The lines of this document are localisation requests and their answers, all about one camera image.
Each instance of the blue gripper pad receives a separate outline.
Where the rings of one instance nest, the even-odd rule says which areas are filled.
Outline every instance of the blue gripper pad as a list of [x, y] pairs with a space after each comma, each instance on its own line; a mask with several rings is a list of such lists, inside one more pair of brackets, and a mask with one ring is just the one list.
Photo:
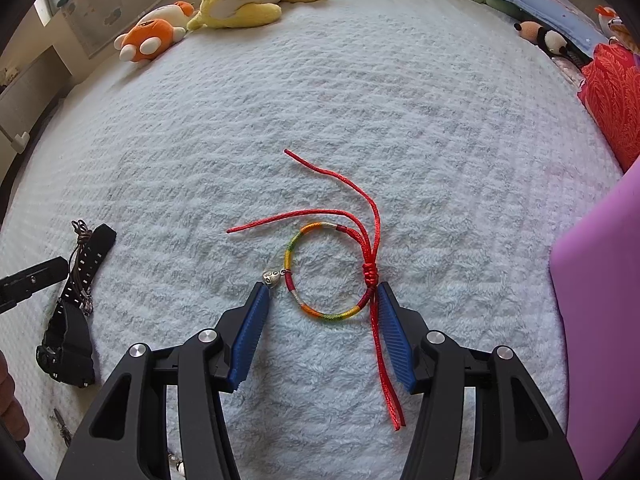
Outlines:
[[389, 297], [384, 285], [388, 287], [386, 283], [381, 283], [378, 286], [378, 323], [385, 339], [386, 351], [391, 358], [396, 378], [412, 394], [417, 383], [414, 373], [413, 353], [393, 305], [393, 303], [397, 304], [396, 298]]
[[266, 285], [261, 285], [231, 348], [231, 370], [229, 370], [228, 381], [234, 390], [238, 389], [240, 383], [249, 374], [262, 327], [269, 313], [269, 289]]

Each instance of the silver screw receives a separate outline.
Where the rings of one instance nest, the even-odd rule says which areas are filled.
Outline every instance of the silver screw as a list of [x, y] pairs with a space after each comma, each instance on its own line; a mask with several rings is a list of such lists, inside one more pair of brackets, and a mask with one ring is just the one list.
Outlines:
[[498, 346], [495, 351], [500, 359], [511, 359], [513, 357], [513, 350], [508, 346]]
[[203, 343], [211, 343], [212, 341], [215, 341], [217, 337], [218, 334], [211, 328], [206, 328], [198, 334], [198, 339]]
[[444, 343], [444, 334], [442, 332], [438, 332], [437, 330], [432, 330], [427, 334], [427, 341], [434, 345], [439, 345]]
[[131, 357], [140, 357], [145, 352], [146, 346], [144, 346], [142, 343], [136, 343], [131, 348], [129, 348], [129, 355]]

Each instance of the red string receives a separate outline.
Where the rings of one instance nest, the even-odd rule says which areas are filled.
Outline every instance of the red string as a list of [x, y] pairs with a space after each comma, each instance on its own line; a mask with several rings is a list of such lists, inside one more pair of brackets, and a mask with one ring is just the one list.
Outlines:
[[356, 186], [351, 180], [342, 176], [340, 173], [336, 173], [331, 170], [324, 170], [323, 168], [318, 168], [314, 166], [310, 162], [307, 162], [304, 158], [297, 156], [295, 153], [290, 152], [289, 150], [284, 150], [284, 152], [289, 155], [294, 160], [298, 161], [300, 164], [308, 167], [310, 170], [315, 171], [316, 173], [321, 173], [325, 175], [332, 176], [341, 180], [347, 186], [356, 190], [360, 195], [362, 195], [371, 207], [373, 211], [375, 232], [373, 238], [373, 248], [371, 247], [369, 234], [365, 229], [364, 225], [360, 220], [354, 216], [353, 214], [343, 211], [340, 209], [302, 209], [297, 211], [290, 211], [288, 213], [282, 213], [276, 216], [270, 216], [268, 218], [264, 218], [262, 220], [257, 220], [251, 222], [249, 224], [241, 225], [238, 227], [233, 227], [228, 229], [227, 233], [236, 233], [238, 231], [243, 231], [245, 229], [251, 229], [253, 227], [257, 227], [259, 225], [268, 224], [270, 222], [276, 222], [278, 220], [283, 220], [285, 218], [293, 218], [295, 216], [306, 216], [306, 215], [317, 215], [317, 214], [328, 214], [328, 215], [340, 215], [345, 216], [356, 224], [360, 232], [357, 232], [355, 229], [350, 227], [338, 226], [338, 230], [346, 232], [351, 238], [356, 240], [360, 247], [362, 248], [362, 256], [364, 258], [364, 264], [362, 265], [362, 271], [364, 274], [364, 282], [367, 285], [367, 289], [370, 289], [370, 300], [369, 300], [369, 315], [371, 320], [371, 332], [373, 334], [373, 343], [376, 347], [376, 358], [378, 359], [378, 373], [380, 375], [380, 385], [382, 386], [382, 393], [385, 397], [386, 408], [388, 409], [389, 415], [391, 417], [391, 421], [393, 422], [394, 429], [397, 431], [401, 426], [405, 426], [404, 423], [404, 414], [402, 413], [402, 406], [400, 405], [400, 401], [398, 400], [398, 396], [396, 395], [396, 391], [394, 390], [393, 384], [389, 379], [388, 374], [386, 373], [385, 361], [382, 356], [382, 346], [380, 345], [380, 330], [378, 327], [378, 268], [376, 267], [376, 257], [378, 255], [378, 247], [380, 245], [380, 213], [378, 212], [378, 206], [373, 201], [373, 199], [361, 190], [358, 186]]

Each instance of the bed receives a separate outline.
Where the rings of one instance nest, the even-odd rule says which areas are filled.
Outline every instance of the bed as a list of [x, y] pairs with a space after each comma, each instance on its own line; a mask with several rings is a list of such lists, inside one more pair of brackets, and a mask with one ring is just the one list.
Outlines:
[[[285, 4], [273, 25], [197, 31], [144, 68], [108, 60], [34, 149], [0, 232], [0, 274], [70, 253], [72, 219], [118, 232], [93, 286], [103, 381], [131, 344], [180, 344], [241, 304], [263, 270], [281, 266], [302, 223], [226, 228], [308, 206], [369, 219], [366, 203], [283, 148], [372, 194], [378, 268], [401, 304], [460, 344], [512, 346], [564, 427], [549, 249], [621, 171], [545, 54], [473, 1]], [[296, 259], [306, 297], [327, 310], [353, 303], [356, 248], [310, 238]], [[0, 319], [31, 421], [27, 456], [46, 479], [65, 451], [53, 408], [73, 431], [96, 391], [55, 383], [33, 358], [58, 294], [39, 293]], [[321, 324], [280, 288], [249, 378], [223, 398], [241, 476], [398, 478], [420, 405], [398, 391], [408, 429], [395, 433], [367, 316]], [[469, 396], [469, 417], [472, 405]], [[468, 423], [457, 478], [471, 442]]]

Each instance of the blue pillow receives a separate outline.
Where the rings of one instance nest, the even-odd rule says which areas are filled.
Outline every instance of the blue pillow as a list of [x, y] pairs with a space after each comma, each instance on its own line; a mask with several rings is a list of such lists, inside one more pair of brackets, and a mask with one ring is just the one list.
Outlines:
[[569, 0], [505, 0], [558, 31], [593, 59], [599, 43], [608, 44], [595, 23]]

